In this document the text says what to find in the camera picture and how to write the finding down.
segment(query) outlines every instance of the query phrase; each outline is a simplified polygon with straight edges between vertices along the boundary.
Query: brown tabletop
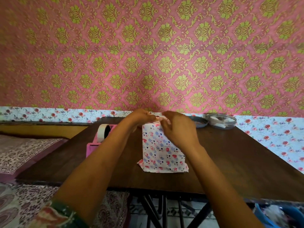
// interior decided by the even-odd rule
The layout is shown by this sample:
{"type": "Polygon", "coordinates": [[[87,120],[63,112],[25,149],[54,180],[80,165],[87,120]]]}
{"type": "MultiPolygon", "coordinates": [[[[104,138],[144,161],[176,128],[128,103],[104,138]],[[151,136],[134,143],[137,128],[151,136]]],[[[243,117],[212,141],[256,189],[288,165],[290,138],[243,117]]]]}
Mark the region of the brown tabletop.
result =
{"type": "MultiPolygon", "coordinates": [[[[22,172],[17,180],[61,184],[85,159],[86,145],[93,141],[99,125],[118,124],[122,119],[100,119],[22,172]]],[[[197,133],[200,144],[242,197],[304,202],[304,175],[237,127],[219,130],[207,126],[197,133]]],[[[176,174],[144,172],[137,164],[142,157],[142,134],[137,129],[129,137],[109,187],[204,193],[187,157],[189,172],[176,174]]]]}

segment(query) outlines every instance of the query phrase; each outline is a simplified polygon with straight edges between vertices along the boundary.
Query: floral sleeve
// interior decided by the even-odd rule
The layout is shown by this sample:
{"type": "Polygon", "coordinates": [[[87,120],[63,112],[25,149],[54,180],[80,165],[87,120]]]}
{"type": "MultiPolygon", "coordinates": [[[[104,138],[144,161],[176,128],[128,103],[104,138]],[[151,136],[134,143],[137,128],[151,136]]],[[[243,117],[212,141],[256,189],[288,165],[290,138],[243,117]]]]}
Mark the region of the floral sleeve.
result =
{"type": "Polygon", "coordinates": [[[49,201],[34,217],[29,227],[89,227],[75,211],[58,202],[49,201]]]}

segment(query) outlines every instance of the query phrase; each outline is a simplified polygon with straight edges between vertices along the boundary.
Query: forearm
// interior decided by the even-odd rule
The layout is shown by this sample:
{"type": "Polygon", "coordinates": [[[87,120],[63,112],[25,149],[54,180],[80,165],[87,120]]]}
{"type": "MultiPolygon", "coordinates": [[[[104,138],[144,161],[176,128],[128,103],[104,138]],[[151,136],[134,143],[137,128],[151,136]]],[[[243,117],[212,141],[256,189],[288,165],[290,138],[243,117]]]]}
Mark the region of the forearm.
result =
{"type": "Polygon", "coordinates": [[[188,151],[193,167],[220,227],[264,227],[202,146],[188,151]]]}
{"type": "Polygon", "coordinates": [[[90,225],[103,200],[132,125],[122,121],[66,179],[54,196],[90,225]]]}

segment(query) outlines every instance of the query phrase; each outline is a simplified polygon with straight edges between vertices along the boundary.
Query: person's left arm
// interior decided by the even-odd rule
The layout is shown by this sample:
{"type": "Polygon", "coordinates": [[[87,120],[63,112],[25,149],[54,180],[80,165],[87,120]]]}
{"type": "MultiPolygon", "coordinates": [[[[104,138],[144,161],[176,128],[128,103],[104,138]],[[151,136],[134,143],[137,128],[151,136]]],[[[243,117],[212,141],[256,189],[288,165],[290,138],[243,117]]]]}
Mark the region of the person's left arm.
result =
{"type": "Polygon", "coordinates": [[[156,117],[138,109],[123,119],[108,137],[65,180],[53,201],[67,205],[88,225],[91,225],[101,205],[112,172],[137,126],[156,117]]]}

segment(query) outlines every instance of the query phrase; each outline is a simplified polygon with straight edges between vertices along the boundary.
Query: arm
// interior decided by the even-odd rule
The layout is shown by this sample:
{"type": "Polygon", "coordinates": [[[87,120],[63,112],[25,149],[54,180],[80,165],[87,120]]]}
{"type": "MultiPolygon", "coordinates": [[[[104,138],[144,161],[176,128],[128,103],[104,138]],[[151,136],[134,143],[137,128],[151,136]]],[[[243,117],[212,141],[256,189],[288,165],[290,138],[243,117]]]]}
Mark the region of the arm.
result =
{"type": "Polygon", "coordinates": [[[154,115],[143,109],[128,115],[98,148],[73,170],[53,199],[72,208],[90,225],[100,207],[129,134],[138,125],[155,120],[154,115]]]}
{"type": "Polygon", "coordinates": [[[190,161],[211,203],[219,226],[263,228],[262,223],[200,145],[194,122],[177,112],[166,111],[163,115],[171,121],[171,125],[166,120],[161,121],[165,135],[190,161]]]}

